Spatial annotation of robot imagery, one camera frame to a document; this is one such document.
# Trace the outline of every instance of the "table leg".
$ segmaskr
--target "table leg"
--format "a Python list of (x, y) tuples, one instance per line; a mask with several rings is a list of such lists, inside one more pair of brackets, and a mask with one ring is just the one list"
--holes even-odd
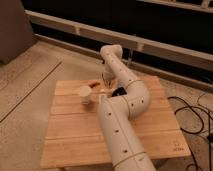
[(60, 171), (66, 171), (65, 167), (59, 168)]

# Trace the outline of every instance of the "wooden board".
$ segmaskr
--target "wooden board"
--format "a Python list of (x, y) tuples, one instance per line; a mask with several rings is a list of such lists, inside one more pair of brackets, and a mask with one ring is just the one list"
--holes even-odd
[[(147, 112), (132, 125), (152, 159), (190, 155), (173, 111), (157, 77), (143, 78), (152, 95)], [(78, 89), (93, 80), (58, 81), (45, 138), (41, 166), (55, 168), (109, 163), (111, 159), (96, 116), (97, 97), (104, 88), (93, 89), (92, 104), (81, 105)]]

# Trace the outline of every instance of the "cup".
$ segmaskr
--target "cup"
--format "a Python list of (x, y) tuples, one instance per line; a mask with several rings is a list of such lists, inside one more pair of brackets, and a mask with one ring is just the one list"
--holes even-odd
[(89, 104), (91, 102), (92, 89), (89, 86), (81, 86), (78, 95), (81, 98), (82, 104)]

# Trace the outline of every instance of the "black cable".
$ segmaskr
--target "black cable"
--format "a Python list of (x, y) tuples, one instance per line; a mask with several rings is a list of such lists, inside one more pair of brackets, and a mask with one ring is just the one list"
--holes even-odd
[[(199, 97), (198, 97), (198, 99), (197, 99), (197, 104), (198, 104), (198, 106), (201, 106), (201, 107), (203, 107), (204, 109), (206, 109), (207, 111), (208, 111), (208, 113), (209, 113), (209, 117), (208, 117), (208, 137), (210, 136), (210, 134), (211, 134), (211, 120), (210, 120), (210, 118), (211, 118), (211, 113), (213, 113), (213, 111), (211, 110), (211, 109), (209, 109), (208, 107), (206, 107), (206, 106), (203, 106), (203, 105), (201, 105), (201, 103), (200, 103), (200, 99), (204, 96), (204, 95), (206, 95), (206, 93), (203, 93), (202, 95), (200, 95)], [(208, 147), (209, 147), (209, 171), (212, 171), (212, 146), (211, 146), (211, 141), (209, 140), (208, 141)]]
[[(195, 109), (201, 110), (202, 112), (204, 112), (204, 113), (207, 114), (208, 116), (210, 116), (210, 114), (209, 114), (205, 109), (203, 109), (203, 108), (201, 108), (201, 107), (197, 107), (197, 106), (192, 106), (192, 105), (190, 105), (189, 103), (187, 103), (185, 100), (183, 100), (183, 99), (180, 98), (180, 97), (171, 96), (171, 97), (168, 97), (168, 99), (169, 99), (169, 100), (171, 100), (171, 99), (178, 100), (178, 101), (182, 102), (182, 103), (185, 105), (184, 107), (181, 107), (181, 108), (177, 109), (177, 110), (175, 111), (175, 115), (177, 115), (177, 113), (180, 112), (181, 110), (184, 110), (184, 109), (187, 109), (187, 108), (188, 108), (188, 109), (190, 109), (190, 110), (193, 112), (193, 114), (195, 114), (195, 115), (199, 118), (199, 121), (200, 121), (200, 123), (201, 123), (201, 128), (200, 128), (199, 130), (193, 131), (193, 132), (192, 132), (192, 131), (188, 131), (188, 130), (182, 128), (182, 127), (181, 127), (181, 130), (182, 130), (183, 132), (185, 132), (185, 133), (193, 134), (193, 135), (197, 135), (197, 136), (199, 136), (199, 137), (202, 137), (202, 136), (200, 136), (199, 134), (200, 134), (200, 133), (203, 131), (203, 129), (204, 129), (204, 120), (203, 120), (203, 118), (200, 116), (200, 114), (199, 114)], [(191, 164), (187, 165), (187, 166), (186, 166), (186, 171), (188, 171), (189, 168), (191, 168), (191, 167), (195, 167), (195, 170), (196, 170), (196, 171), (203, 171), (203, 169), (198, 165), (197, 160), (196, 160), (196, 157), (195, 157), (193, 151), (191, 150), (191, 148), (189, 148), (189, 149), (190, 149), (190, 151), (191, 151), (191, 155), (192, 155), (192, 159), (193, 159), (194, 163), (191, 163)]]
[(198, 163), (197, 163), (197, 160), (195, 158), (195, 155), (194, 155), (194, 153), (193, 153), (193, 151), (192, 151), (192, 149), (190, 147), (189, 147), (189, 150), (191, 151), (192, 159), (193, 159), (194, 163), (187, 165), (186, 166), (186, 171), (188, 171), (189, 168), (192, 167), (192, 166), (195, 167), (196, 171), (199, 171), (199, 170), (203, 171), (203, 169), (200, 166), (198, 166)]
[(199, 133), (201, 133), (201, 132), (203, 131), (203, 129), (204, 129), (204, 121), (203, 121), (202, 117), (200, 116), (200, 114), (199, 114), (196, 110), (194, 110), (194, 109), (195, 109), (195, 108), (198, 108), (198, 109), (200, 109), (201, 111), (205, 111), (205, 110), (203, 110), (202, 108), (196, 107), (196, 106), (191, 106), (191, 105), (189, 105), (185, 100), (183, 100), (182, 98), (177, 97), (177, 96), (171, 96), (171, 97), (168, 97), (168, 99), (169, 99), (169, 100), (175, 99), (175, 100), (181, 101), (183, 104), (186, 105), (186, 106), (184, 106), (184, 107), (181, 107), (181, 108), (177, 109), (177, 110), (175, 111), (175, 115), (177, 115), (177, 113), (180, 112), (181, 110), (186, 109), (186, 108), (189, 108), (189, 109), (193, 112), (193, 114), (195, 114), (195, 115), (199, 118), (199, 120), (200, 120), (201, 128), (200, 128), (199, 130), (192, 132), (192, 131), (188, 131), (188, 130), (186, 130), (186, 129), (184, 129), (184, 128), (181, 127), (181, 130), (182, 130), (182, 131), (184, 131), (184, 132), (186, 132), (186, 133), (188, 133), (188, 134), (199, 134)]

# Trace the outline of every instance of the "wire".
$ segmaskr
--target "wire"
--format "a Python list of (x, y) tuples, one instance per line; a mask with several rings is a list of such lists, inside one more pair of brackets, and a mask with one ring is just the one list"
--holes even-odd
[[(193, 114), (199, 119), (199, 122), (201, 123), (201, 127), (198, 130), (196, 130), (196, 131), (189, 131), (189, 130), (186, 130), (186, 129), (182, 128), (182, 127), (181, 127), (181, 130), (183, 132), (185, 132), (185, 133), (196, 135), (196, 136), (198, 136), (198, 137), (200, 137), (200, 138), (202, 138), (203, 140), (206, 141), (207, 139), (204, 138), (203, 136), (200, 136), (199, 134), (205, 133), (205, 132), (208, 131), (208, 134), (210, 135), (210, 132), (211, 132), (210, 122), (211, 122), (211, 120), (213, 120), (213, 117), (211, 116), (211, 112), (212, 111), (209, 108), (201, 105), (200, 102), (199, 102), (199, 100), (203, 96), (204, 96), (204, 94), (198, 97), (198, 99), (197, 99), (198, 106), (192, 106), (188, 102), (186, 102), (184, 99), (182, 99), (180, 97), (177, 97), (177, 96), (171, 96), (171, 97), (168, 97), (168, 99), (169, 100), (172, 100), (172, 99), (173, 100), (178, 100), (178, 101), (182, 102), (185, 105), (185, 106), (180, 107), (177, 110), (175, 110), (175, 115), (177, 115), (178, 112), (180, 112), (180, 111), (182, 111), (184, 109), (190, 109), (193, 112)], [(206, 114), (208, 116), (208, 130), (204, 131), (204, 125), (205, 125), (204, 124), (204, 120), (201, 117), (200, 113), (198, 113), (196, 111), (196, 109), (199, 109), (202, 113), (204, 113), (204, 114)], [(208, 143), (209, 143), (209, 171), (212, 171), (212, 165), (211, 165), (211, 159), (212, 159), (212, 156), (211, 156), (211, 150), (212, 150), (211, 149), (211, 142), (208, 141)], [(196, 171), (199, 171), (199, 170), (202, 171), (202, 168), (198, 165), (196, 157), (195, 157), (193, 151), (191, 150), (191, 148), (190, 148), (190, 151), (191, 151), (192, 159), (193, 159), (194, 163), (187, 165), (186, 171), (188, 171), (191, 167), (195, 167)]]
[(186, 171), (188, 171), (189, 168), (192, 167), (192, 166), (195, 167), (196, 171), (199, 171), (199, 170), (203, 171), (203, 169), (200, 166), (198, 166), (198, 163), (197, 163), (197, 160), (195, 158), (195, 155), (194, 155), (194, 153), (193, 153), (193, 151), (192, 151), (192, 149), (190, 147), (189, 147), (189, 150), (191, 151), (192, 159), (193, 159), (194, 163), (187, 165), (186, 166)]

